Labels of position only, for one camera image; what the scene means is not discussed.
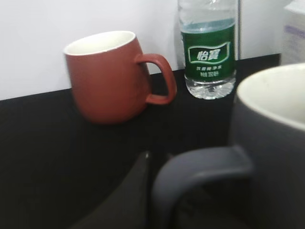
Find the brown mug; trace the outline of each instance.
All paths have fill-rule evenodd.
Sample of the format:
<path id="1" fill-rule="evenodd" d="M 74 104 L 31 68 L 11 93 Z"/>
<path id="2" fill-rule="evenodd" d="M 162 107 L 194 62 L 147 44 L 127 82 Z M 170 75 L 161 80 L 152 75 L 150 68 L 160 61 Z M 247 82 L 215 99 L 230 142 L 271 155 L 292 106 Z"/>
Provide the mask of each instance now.
<path id="1" fill-rule="evenodd" d="M 136 35 L 111 31 L 72 42 L 64 49 L 78 109 L 89 121 L 114 124 L 138 115 L 147 104 L 168 104 L 177 87 L 171 67 L 158 54 L 143 54 Z M 152 94 L 146 62 L 156 64 L 168 95 Z"/>

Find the bottle label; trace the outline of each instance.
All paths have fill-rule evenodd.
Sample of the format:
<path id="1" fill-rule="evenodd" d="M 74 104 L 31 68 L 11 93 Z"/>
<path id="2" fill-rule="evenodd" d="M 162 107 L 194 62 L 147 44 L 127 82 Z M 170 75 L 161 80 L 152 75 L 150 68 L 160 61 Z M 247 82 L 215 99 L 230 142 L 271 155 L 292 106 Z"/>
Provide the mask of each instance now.
<path id="1" fill-rule="evenodd" d="M 234 30 L 208 33 L 182 32 L 185 75 L 196 81 L 219 81 L 235 71 Z"/>

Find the black table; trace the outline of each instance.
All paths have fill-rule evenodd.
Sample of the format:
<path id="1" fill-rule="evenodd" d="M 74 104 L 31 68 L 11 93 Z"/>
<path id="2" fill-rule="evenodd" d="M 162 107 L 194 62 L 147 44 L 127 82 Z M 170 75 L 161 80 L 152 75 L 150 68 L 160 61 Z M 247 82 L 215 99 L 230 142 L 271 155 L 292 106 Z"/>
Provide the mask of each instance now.
<path id="1" fill-rule="evenodd" d="M 278 61 L 238 61 L 237 83 Z M 196 99 L 183 71 L 174 74 L 178 94 L 169 106 L 150 105 L 120 125 L 84 120 L 70 89 L 0 101 L 0 228 L 67 228 L 100 204 L 145 150 L 154 176 L 166 154 L 226 145 L 234 94 Z M 154 93 L 165 94 L 160 74 L 152 78 Z"/>

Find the water bottle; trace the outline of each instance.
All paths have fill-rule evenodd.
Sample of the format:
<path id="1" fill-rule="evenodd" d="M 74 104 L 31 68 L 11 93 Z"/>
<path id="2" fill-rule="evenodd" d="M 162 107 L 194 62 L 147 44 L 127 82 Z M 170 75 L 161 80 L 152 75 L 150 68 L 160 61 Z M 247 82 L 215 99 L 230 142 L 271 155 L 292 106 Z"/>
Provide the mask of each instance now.
<path id="1" fill-rule="evenodd" d="M 178 0 L 185 81 L 196 98 L 218 99 L 235 84 L 235 0 Z"/>

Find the dark gray mug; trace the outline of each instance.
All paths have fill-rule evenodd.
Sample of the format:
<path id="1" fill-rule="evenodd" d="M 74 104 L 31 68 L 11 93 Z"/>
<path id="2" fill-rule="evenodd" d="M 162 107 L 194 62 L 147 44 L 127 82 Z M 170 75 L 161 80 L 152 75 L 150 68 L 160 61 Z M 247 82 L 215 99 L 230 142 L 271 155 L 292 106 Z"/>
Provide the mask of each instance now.
<path id="1" fill-rule="evenodd" d="M 305 64 L 268 69 L 239 85 L 230 145 L 179 155 L 161 169 L 152 190 L 155 228 L 168 227 L 190 189 L 247 177 L 253 228 L 305 228 Z"/>

